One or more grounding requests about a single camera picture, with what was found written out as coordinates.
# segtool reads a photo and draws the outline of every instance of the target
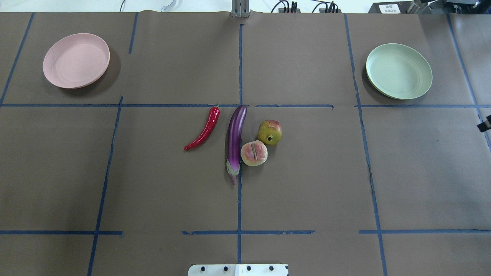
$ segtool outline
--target red chili pepper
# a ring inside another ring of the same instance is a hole
[[[198,138],[196,138],[193,142],[191,142],[189,145],[184,147],[184,150],[197,147],[201,145],[204,141],[206,141],[206,139],[208,139],[211,132],[215,128],[219,116],[220,116],[220,109],[218,109],[218,106],[210,108],[210,111],[208,112],[208,121],[206,121],[205,128],[198,136]]]

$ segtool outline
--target blue tape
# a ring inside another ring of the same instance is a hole
[[[128,50],[129,55],[131,55],[131,52],[133,51],[133,41],[135,39],[136,23],[137,22],[138,22],[138,13],[135,13],[135,21],[133,22],[133,32],[131,34],[131,41],[130,41],[130,49]]]
[[[241,235],[310,235],[315,230],[242,230]],[[237,235],[236,230],[181,231],[183,235]]]
[[[382,234],[491,234],[489,229],[411,229],[411,230],[382,230]],[[360,230],[361,235],[377,234],[377,230]]]
[[[353,58],[353,49],[351,47],[350,27],[348,25],[348,15],[347,14],[344,14],[344,22],[345,22],[345,26],[346,26],[346,37],[348,40],[348,48],[350,50],[351,69],[353,71],[353,83],[355,85],[355,90],[356,90],[356,102],[358,103],[358,114],[360,117],[361,135],[363,137],[363,147],[365,148],[365,158],[366,158],[366,162],[368,165],[368,172],[370,174],[370,186],[372,187],[372,202],[373,202],[373,209],[374,209],[374,214],[375,214],[375,223],[377,225],[377,236],[379,239],[379,248],[380,248],[380,258],[382,261],[382,270],[383,270],[383,275],[387,276],[387,265],[385,263],[385,251],[383,249],[383,240],[382,240],[382,233],[381,233],[381,227],[380,227],[379,209],[377,207],[377,197],[375,196],[375,186],[373,183],[373,176],[372,176],[372,165],[370,164],[370,154],[368,152],[368,143],[367,143],[367,139],[366,139],[365,126],[363,124],[363,113],[361,110],[360,94],[359,94],[358,84],[356,83],[356,77],[355,77],[355,62],[354,62],[354,58]]]
[[[30,26],[32,24],[33,18],[34,18],[34,13],[32,12],[31,17],[29,19],[29,23],[27,24],[27,27],[26,27],[26,31],[24,32],[24,36],[22,38],[21,44],[19,46],[19,49],[17,50],[17,55],[15,56],[14,64],[12,65],[12,68],[10,69],[10,74],[8,75],[7,82],[5,83],[5,87],[3,88],[3,93],[2,93],[1,98],[0,98],[0,107],[3,105],[3,100],[5,99],[5,95],[7,94],[8,86],[10,85],[10,80],[12,79],[12,75],[14,75],[15,66],[17,65],[17,62],[19,61],[22,47],[24,46],[24,43],[26,42],[27,33],[29,33],[29,29],[30,29]]]
[[[94,235],[95,231],[0,230],[0,235]],[[99,235],[123,236],[123,231],[101,231]]]
[[[333,105],[256,105],[255,108],[333,108]]]
[[[483,116],[481,115],[481,111],[479,110],[479,106],[477,104],[476,95],[474,94],[474,89],[470,84],[469,75],[467,74],[467,69],[464,65],[464,60],[462,59],[462,55],[459,49],[459,45],[457,44],[457,40],[455,38],[454,28],[452,27],[452,20],[450,19],[450,14],[447,14],[448,27],[450,28],[450,33],[452,34],[452,40],[454,41],[455,50],[457,51],[457,56],[459,57],[459,61],[461,63],[462,70],[464,71],[465,81],[467,82],[467,86],[469,87],[470,94],[472,96],[472,101],[474,102],[474,106],[476,107],[477,116],[479,117],[479,121],[483,122]],[[488,149],[491,152],[491,141],[487,132],[484,132],[484,137],[486,139],[486,143],[488,144]]]
[[[237,200],[237,263],[242,263],[242,163],[239,166]]]
[[[124,104],[124,108],[210,108],[210,104]],[[236,108],[239,105],[220,104],[221,108]]]
[[[97,239],[99,236],[99,229],[101,227],[102,210],[104,209],[104,200],[106,198],[106,191],[108,189],[109,169],[111,168],[112,155],[114,153],[114,141],[116,139],[116,132],[118,129],[118,124],[119,124],[119,116],[121,115],[122,103],[123,103],[123,97],[121,97],[121,99],[119,99],[119,107],[118,107],[118,112],[116,114],[116,122],[114,123],[114,131],[112,132],[112,141],[111,141],[111,148],[109,151],[108,166],[106,167],[106,176],[104,178],[104,186],[102,188],[101,203],[99,205],[99,214],[97,215],[97,223],[95,226],[95,233],[94,233],[94,242],[92,243],[92,252],[90,254],[90,261],[89,261],[89,268],[87,271],[87,276],[90,276],[92,274],[92,266],[94,264],[95,250],[97,247]]]
[[[181,231],[183,235],[237,235],[236,230]]]
[[[239,103],[242,104],[242,27],[239,26]]]
[[[0,235],[94,235],[95,231],[1,230]]]
[[[115,104],[4,104],[14,108],[116,108]]]
[[[315,230],[244,230],[243,235],[310,235]]]
[[[117,108],[117,104],[4,104],[4,107],[30,108]],[[210,108],[211,104],[122,104],[124,108]],[[220,104],[221,108],[236,108],[239,105]]]
[[[94,241],[92,242],[92,251],[90,253],[89,268],[87,270],[87,276],[92,275],[92,267],[94,266],[95,249],[97,247],[97,240],[98,239],[99,239],[99,235],[95,234],[94,235]]]
[[[361,108],[475,108],[475,105],[356,105]]]

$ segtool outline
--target white floor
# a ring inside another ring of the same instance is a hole
[[[118,12],[123,0],[0,0],[1,12]],[[126,0],[124,12],[143,10],[160,11],[170,5],[172,0]],[[250,0],[250,8],[259,12],[271,12],[276,0]],[[372,0],[335,1],[345,13],[367,13]],[[302,12],[312,12],[318,2],[299,0],[298,8]],[[231,0],[176,0],[169,12],[214,12],[230,11]]]

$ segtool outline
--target purple eggplant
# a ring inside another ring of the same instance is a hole
[[[235,109],[227,131],[227,172],[232,178],[232,183],[237,183],[239,170],[241,169],[241,136],[242,126],[247,114],[247,106],[241,105]]]

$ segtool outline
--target cable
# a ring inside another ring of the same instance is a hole
[[[163,6],[163,7],[160,9],[160,11],[161,11],[161,12],[165,12],[166,10],[168,10],[168,9],[172,8],[172,7],[174,6],[174,4],[175,4],[175,3],[176,3],[176,0],[172,0],[172,3],[170,3],[170,4],[169,4],[169,5],[167,5],[167,6]]]
[[[121,12],[123,10],[124,2],[126,2],[126,0],[123,0],[123,2],[121,3],[121,7],[119,7],[119,12]]]
[[[320,0],[312,0],[312,1],[315,1],[315,2],[320,2],[319,4],[317,4],[317,6],[315,6],[315,8],[312,10],[312,13],[315,12],[315,9],[321,5],[321,4],[325,4],[326,5],[326,9],[324,10],[324,13],[337,13],[339,11],[339,6],[337,4],[334,3],[334,1],[332,2],[324,2],[324,1],[320,1]]]
[[[322,5],[322,4],[326,4],[326,10],[327,10],[327,2],[320,2],[319,4],[317,4],[317,6],[315,6],[315,8],[312,10],[311,13],[314,13],[315,9],[319,6],[319,5]]]
[[[276,7],[278,7],[278,5],[279,5],[280,3],[283,3],[283,6],[285,7],[285,8],[284,8],[284,10],[283,10],[283,12],[286,12],[287,8],[286,8],[286,5],[285,5],[285,3],[284,3],[284,2],[286,2],[286,3],[288,4],[288,9],[290,9],[290,3],[288,3],[288,1],[286,1],[286,0],[280,0],[280,1],[279,1],[279,2],[278,2],[278,3],[277,3],[277,4],[276,4],[274,7],[273,7],[273,9],[271,10],[271,12],[274,12],[274,9],[275,9]]]

